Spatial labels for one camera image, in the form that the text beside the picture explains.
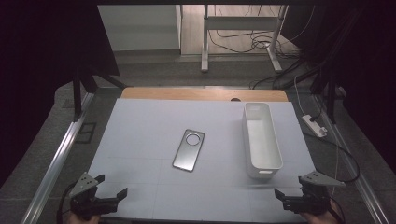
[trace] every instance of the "white plastic basket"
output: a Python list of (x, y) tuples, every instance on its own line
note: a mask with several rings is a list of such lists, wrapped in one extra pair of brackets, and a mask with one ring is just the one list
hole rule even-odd
[(282, 168), (283, 161), (270, 106), (266, 103), (246, 103), (243, 129), (247, 173), (253, 178), (271, 178)]

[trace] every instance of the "power strip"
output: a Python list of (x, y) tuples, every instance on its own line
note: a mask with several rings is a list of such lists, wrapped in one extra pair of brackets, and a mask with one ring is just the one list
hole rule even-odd
[(306, 125), (308, 125), (308, 127), (311, 129), (312, 132), (314, 132), (314, 134), (317, 137), (324, 137), (327, 135), (327, 130), (325, 127), (320, 127), (316, 121), (311, 121), (311, 116), (310, 115), (305, 115), (302, 116), (303, 121), (306, 123)]

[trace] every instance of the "wooden edge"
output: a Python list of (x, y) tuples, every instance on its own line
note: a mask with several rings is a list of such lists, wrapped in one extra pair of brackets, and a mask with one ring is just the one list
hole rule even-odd
[(126, 88), (122, 99), (203, 100), (243, 102), (288, 102), (284, 91), (279, 90), (224, 90), (194, 88)]

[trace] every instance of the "white tabletop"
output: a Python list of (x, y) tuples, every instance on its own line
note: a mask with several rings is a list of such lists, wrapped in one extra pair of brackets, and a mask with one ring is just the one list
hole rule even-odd
[[(128, 197), (110, 217), (235, 222), (299, 222), (274, 188), (301, 196), (298, 175), (315, 168), (291, 103), (267, 103), (284, 166), (269, 181), (248, 176), (245, 103), (119, 99), (89, 174), (104, 174), (97, 197)], [(172, 166), (186, 129), (205, 133), (192, 173)]]

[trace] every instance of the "white wall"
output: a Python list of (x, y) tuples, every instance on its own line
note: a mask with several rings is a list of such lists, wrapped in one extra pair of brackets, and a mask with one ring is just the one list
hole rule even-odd
[(180, 49), (180, 6), (99, 6), (113, 50)]

